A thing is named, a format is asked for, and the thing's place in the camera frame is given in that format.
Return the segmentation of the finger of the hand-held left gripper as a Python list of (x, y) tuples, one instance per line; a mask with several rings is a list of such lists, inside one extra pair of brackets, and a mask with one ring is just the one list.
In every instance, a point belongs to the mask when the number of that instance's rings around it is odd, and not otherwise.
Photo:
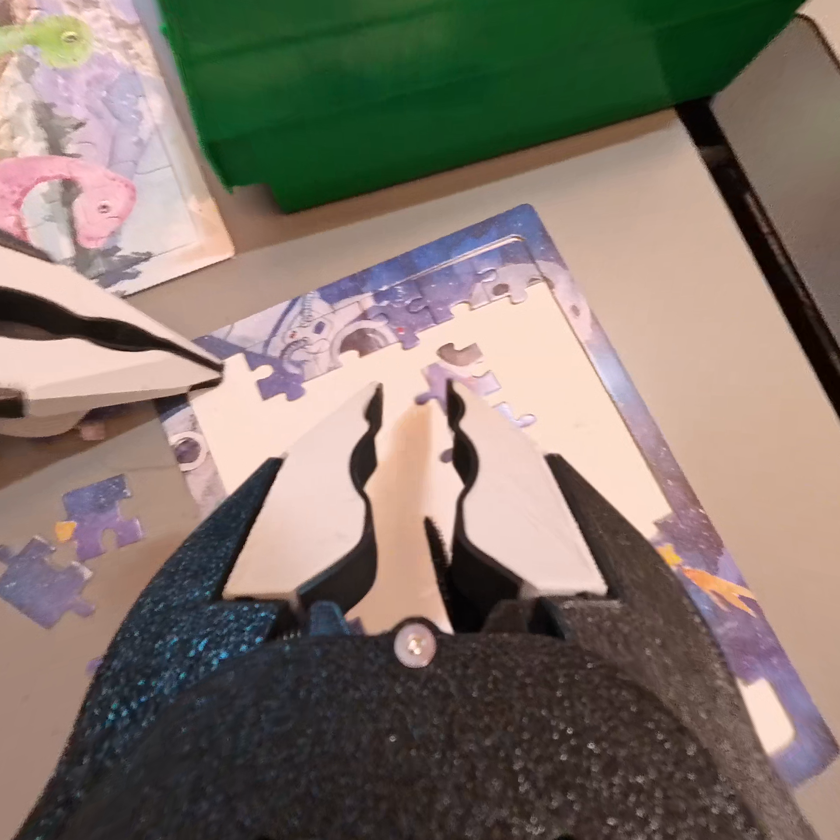
[(216, 357), (36, 249), (2, 247), (2, 326), (10, 338), (83, 340), (120, 353), (161, 351), (215, 375)]
[(219, 383), (224, 363), (158, 322), (2, 322), (2, 420), (78, 420)]

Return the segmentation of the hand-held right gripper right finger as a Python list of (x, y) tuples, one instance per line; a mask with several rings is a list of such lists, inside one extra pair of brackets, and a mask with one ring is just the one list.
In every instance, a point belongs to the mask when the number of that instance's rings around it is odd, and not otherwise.
[(447, 383), (455, 504), (449, 579), (485, 621), (502, 602), (604, 597), (607, 582), (530, 436), (458, 381)]

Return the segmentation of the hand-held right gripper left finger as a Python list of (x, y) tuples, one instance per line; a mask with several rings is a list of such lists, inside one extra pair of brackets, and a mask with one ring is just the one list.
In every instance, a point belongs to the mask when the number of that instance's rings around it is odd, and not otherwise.
[(383, 384), (371, 382), (313, 408), (276, 413), (266, 467), (272, 481), (228, 576), (228, 602), (355, 607), (371, 590), (377, 545), (365, 487), (377, 467)]

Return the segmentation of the blue space puzzle frame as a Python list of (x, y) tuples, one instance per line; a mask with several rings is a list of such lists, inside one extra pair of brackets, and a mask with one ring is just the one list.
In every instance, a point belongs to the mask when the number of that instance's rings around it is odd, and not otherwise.
[[(378, 291), (462, 261), (532, 263), (548, 280), (531, 286), (525, 302), (502, 299), (475, 310), (457, 306), (452, 319), (421, 332), (410, 350), (394, 344), (363, 356), (345, 353), (337, 370), (308, 381), (304, 395), (291, 402), (283, 395), (263, 400), (256, 384), (270, 368), (252, 371), (245, 358), (256, 328), (268, 319), (264, 312), (310, 292), (274, 291), (270, 307), (196, 339), (225, 361), (222, 385), (161, 401), (158, 408), (185, 483), (206, 516), (270, 453), (282, 455), (283, 449), (271, 443), (277, 413), (287, 413), (289, 406), (313, 408), (322, 396), (336, 403), (340, 393), (383, 384), (383, 422), (375, 440), (379, 467), (367, 486), (380, 576), (354, 611), (369, 629), (384, 629), (403, 610), (414, 609), (447, 624), (433, 592), (424, 521), (429, 519), (450, 545), (462, 484), (450, 463), (445, 409), (436, 402), (414, 402), (427, 387), (421, 370), (438, 360), (437, 348), (447, 343), (478, 344), (485, 358), (473, 372), (492, 371), (501, 385), (482, 398), (490, 406), (508, 401), (516, 411), (534, 414), (537, 423), (521, 431), (542, 453), (568, 461), (652, 545), (655, 522), (671, 513), (705, 514), (709, 520), (531, 205), (515, 206), (312, 291), (327, 288), (328, 299)], [(714, 633), (782, 779), (798, 786), (826, 770), (838, 758), (838, 736), (761, 606), (758, 618), (720, 611), (673, 574)]]

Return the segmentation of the purple puzzle piece helmet arc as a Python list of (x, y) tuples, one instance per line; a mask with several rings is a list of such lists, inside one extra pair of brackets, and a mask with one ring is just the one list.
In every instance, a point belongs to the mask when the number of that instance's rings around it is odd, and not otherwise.
[(459, 383), (479, 396), (490, 396), (501, 389), (492, 371), (473, 372), (485, 358), (478, 344), (457, 348), (453, 343), (447, 343), (437, 348), (436, 355), (437, 361), (421, 370), (427, 387), (414, 397), (418, 406), (436, 402), (441, 408), (446, 408), (448, 382)]

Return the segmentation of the blue puzzle piece white corner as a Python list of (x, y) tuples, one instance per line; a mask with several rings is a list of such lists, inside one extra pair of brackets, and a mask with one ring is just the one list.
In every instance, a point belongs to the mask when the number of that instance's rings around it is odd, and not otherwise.
[(141, 541), (144, 532), (140, 520), (126, 518), (121, 512), (121, 502), (131, 496), (124, 474), (68, 491), (62, 497), (66, 517), (55, 525), (57, 541), (73, 542), (81, 564), (105, 553), (103, 538), (107, 532), (114, 536), (118, 548)]

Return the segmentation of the blue starry puzzle piece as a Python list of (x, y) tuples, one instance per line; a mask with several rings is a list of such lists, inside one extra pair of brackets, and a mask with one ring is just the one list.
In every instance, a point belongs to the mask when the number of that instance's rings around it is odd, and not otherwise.
[(51, 563), (54, 551), (40, 537), (33, 537), (17, 552), (1, 546), (2, 602), (45, 630), (65, 615), (85, 618), (96, 610), (83, 596), (92, 572), (76, 561), (55, 566)]

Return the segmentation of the pink dinosaur puzzle board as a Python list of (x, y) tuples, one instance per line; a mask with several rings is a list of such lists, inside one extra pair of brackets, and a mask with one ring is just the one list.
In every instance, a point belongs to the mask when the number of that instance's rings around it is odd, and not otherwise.
[(127, 297), (235, 255), (136, 2), (1, 2), (2, 232)]

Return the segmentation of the joined comet star puzzle pieces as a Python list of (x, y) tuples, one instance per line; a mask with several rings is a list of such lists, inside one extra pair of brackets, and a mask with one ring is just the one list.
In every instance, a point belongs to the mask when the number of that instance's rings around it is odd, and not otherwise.
[(705, 514), (671, 513), (657, 520), (653, 545), (661, 559), (683, 581), (689, 582), (709, 603), (725, 613), (731, 609), (760, 617), (757, 597), (732, 568), (731, 556)]

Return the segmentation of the assembled astronaut puzzle pieces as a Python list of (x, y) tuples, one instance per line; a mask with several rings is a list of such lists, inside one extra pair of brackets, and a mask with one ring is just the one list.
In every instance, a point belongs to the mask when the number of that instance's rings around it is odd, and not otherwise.
[(305, 384), (337, 370), (346, 353), (359, 356), (399, 344), (418, 345), (421, 332), (454, 317), (454, 309), (475, 310), (508, 299), (525, 302), (529, 289), (548, 278), (532, 263), (475, 266), (450, 262), (382, 290), (328, 299), (327, 288), (264, 312), (245, 352), (252, 371), (268, 366), (257, 381), (263, 400), (301, 398)]

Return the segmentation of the green plastic bin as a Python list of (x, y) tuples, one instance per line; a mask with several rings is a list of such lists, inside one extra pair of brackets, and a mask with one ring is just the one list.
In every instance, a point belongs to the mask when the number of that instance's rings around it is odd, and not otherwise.
[(198, 143), (285, 213), (725, 88), (796, 1), (167, 1)]

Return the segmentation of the adjacent grey table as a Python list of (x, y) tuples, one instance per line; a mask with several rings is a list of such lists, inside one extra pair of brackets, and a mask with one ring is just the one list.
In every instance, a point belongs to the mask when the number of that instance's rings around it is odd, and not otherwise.
[(839, 338), (838, 6), (809, 2), (712, 100), (732, 151)]

